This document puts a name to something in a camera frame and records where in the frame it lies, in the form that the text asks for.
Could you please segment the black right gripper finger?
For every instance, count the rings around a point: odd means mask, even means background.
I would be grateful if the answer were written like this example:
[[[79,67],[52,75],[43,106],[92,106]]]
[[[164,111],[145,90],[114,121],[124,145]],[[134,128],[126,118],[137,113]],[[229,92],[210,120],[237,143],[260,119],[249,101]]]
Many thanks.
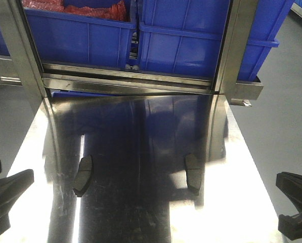
[[[302,212],[293,216],[279,215],[278,230],[290,240],[302,238]]]
[[[276,186],[302,212],[302,175],[281,172],[276,176]]]

